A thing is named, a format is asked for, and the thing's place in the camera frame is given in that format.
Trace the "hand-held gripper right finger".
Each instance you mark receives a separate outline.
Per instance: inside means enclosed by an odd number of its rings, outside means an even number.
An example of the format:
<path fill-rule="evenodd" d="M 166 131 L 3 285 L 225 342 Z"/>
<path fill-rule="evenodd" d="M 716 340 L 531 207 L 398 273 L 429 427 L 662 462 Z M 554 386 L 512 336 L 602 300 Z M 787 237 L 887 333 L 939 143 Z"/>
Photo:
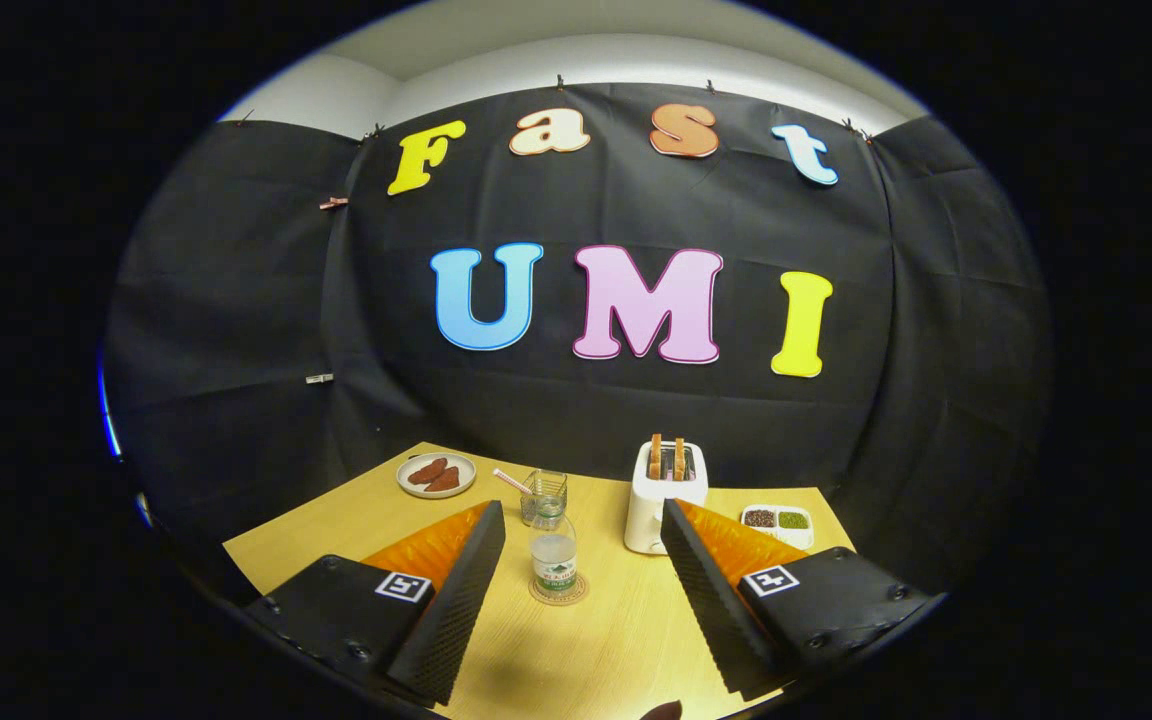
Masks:
<path fill-rule="evenodd" d="M 799 697 L 942 602 L 849 548 L 805 553 L 672 498 L 660 537 L 723 685 L 746 700 Z"/>

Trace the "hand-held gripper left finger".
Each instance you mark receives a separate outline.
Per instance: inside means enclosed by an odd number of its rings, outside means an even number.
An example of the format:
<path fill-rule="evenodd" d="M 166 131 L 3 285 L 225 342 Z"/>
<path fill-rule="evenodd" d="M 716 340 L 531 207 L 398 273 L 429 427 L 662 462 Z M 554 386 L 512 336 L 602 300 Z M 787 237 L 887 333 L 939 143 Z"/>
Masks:
<path fill-rule="evenodd" d="M 502 503 L 477 503 L 365 560 L 312 561 L 244 623 L 353 688 L 448 705 L 505 543 Z"/>

